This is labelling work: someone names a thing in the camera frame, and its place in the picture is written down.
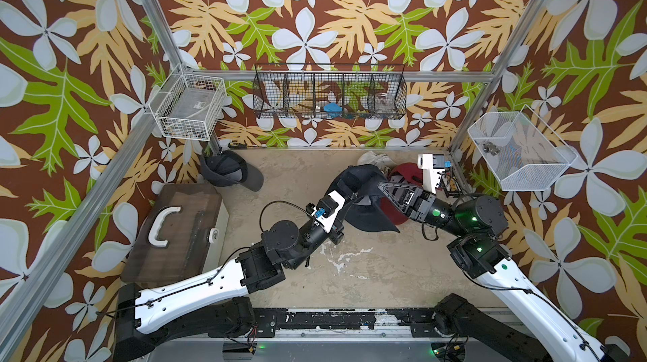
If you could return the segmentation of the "maroon baseball cap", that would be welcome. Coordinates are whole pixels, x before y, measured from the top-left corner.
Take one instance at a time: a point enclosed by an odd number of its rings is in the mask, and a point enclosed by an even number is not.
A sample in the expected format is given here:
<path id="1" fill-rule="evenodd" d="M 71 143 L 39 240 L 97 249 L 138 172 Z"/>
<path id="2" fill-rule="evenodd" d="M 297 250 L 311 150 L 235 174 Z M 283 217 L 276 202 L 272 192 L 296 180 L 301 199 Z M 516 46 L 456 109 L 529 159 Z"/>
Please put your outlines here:
<path id="1" fill-rule="evenodd" d="M 406 162 L 393 168 L 387 174 L 387 178 L 391 183 L 413 184 L 421 187 L 423 183 L 423 171 L 418 168 L 416 163 Z M 404 222 L 408 220 L 408 218 L 386 198 L 381 199 L 380 209 L 396 227 L 404 224 Z"/>

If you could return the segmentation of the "black baseball cap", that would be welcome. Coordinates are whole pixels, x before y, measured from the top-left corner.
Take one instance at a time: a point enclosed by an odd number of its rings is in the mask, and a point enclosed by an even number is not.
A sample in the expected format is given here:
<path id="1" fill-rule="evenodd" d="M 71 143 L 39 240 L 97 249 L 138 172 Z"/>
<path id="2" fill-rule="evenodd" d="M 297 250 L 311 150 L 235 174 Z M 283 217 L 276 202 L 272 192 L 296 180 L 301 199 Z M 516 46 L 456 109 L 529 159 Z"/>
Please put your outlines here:
<path id="1" fill-rule="evenodd" d="M 379 185 L 387 179 L 374 165 L 349 166 L 331 183 L 326 193 L 336 191 L 344 199 L 341 218 L 367 233 L 397 232 L 399 228 L 380 208 L 385 197 Z"/>

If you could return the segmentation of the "grey baseball cap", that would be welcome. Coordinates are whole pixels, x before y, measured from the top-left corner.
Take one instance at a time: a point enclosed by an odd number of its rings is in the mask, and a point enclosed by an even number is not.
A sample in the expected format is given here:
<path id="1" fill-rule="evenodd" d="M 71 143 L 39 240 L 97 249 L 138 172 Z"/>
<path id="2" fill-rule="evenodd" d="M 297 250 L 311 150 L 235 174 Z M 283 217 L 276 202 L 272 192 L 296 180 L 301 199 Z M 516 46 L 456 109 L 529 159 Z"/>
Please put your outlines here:
<path id="1" fill-rule="evenodd" d="M 200 161 L 202 177 L 216 187 L 241 185 L 253 192 L 263 187 L 262 172 L 234 151 L 222 151 L 214 156 L 202 154 Z"/>

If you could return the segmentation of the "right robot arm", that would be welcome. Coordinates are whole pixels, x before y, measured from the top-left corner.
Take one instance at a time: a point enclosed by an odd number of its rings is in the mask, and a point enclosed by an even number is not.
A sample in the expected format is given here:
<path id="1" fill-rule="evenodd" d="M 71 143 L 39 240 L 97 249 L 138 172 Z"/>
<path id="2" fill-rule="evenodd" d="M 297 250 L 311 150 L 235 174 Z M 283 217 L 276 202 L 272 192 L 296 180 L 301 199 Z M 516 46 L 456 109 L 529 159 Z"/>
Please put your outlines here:
<path id="1" fill-rule="evenodd" d="M 492 291 L 529 330 L 519 333 L 449 296 L 437 306 L 448 334 L 469 336 L 510 361 L 627 361 L 615 343 L 604 344 L 577 326 L 525 276 L 499 237 L 508 223 L 499 200 L 467 193 L 449 204 L 415 185 L 379 183 L 382 194 L 410 220 L 455 238 L 452 260 L 477 286 Z"/>

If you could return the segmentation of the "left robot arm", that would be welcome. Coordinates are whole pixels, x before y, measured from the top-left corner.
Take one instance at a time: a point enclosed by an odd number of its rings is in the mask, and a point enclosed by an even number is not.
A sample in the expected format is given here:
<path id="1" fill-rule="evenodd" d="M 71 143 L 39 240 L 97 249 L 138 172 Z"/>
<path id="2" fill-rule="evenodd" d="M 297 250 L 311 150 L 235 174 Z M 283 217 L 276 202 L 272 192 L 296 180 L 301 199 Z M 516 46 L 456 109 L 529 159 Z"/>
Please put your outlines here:
<path id="1" fill-rule="evenodd" d="M 286 279 L 327 240 L 343 237 L 345 212 L 355 195 L 332 191 L 309 205 L 302 227 L 290 220 L 276 222 L 250 247 L 235 251 L 220 267 L 166 286 L 143 289 L 126 284 L 120 289 L 116 318 L 115 361 L 147 355 L 170 338 L 177 326 L 193 328 L 217 303 L 263 291 Z"/>

